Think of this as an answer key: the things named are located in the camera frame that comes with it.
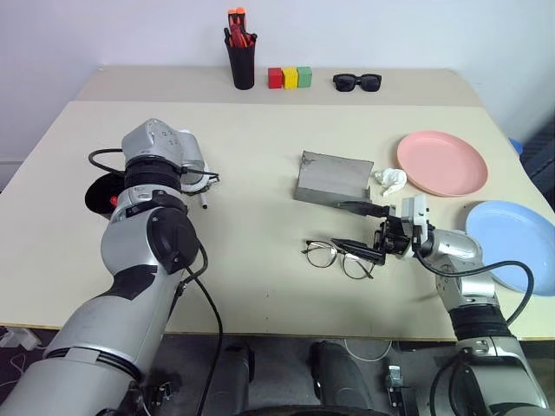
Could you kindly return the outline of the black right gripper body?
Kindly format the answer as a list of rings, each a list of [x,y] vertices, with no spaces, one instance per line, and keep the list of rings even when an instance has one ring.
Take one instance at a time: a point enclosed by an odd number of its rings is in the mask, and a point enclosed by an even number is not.
[[[405,233],[402,220],[395,216],[387,216],[380,223],[374,234],[373,250],[379,259],[387,255],[405,256],[411,247],[411,237]]]

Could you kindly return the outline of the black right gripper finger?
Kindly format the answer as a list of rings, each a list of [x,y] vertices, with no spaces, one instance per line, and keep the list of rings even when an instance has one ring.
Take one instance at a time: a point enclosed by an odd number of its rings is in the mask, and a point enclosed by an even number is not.
[[[368,247],[365,243],[342,238],[332,238],[331,242],[341,250],[344,250],[361,259],[367,260],[375,265],[385,264],[386,254]]]
[[[361,216],[386,218],[390,213],[389,205],[375,205],[365,201],[344,201],[337,204],[339,209]]]

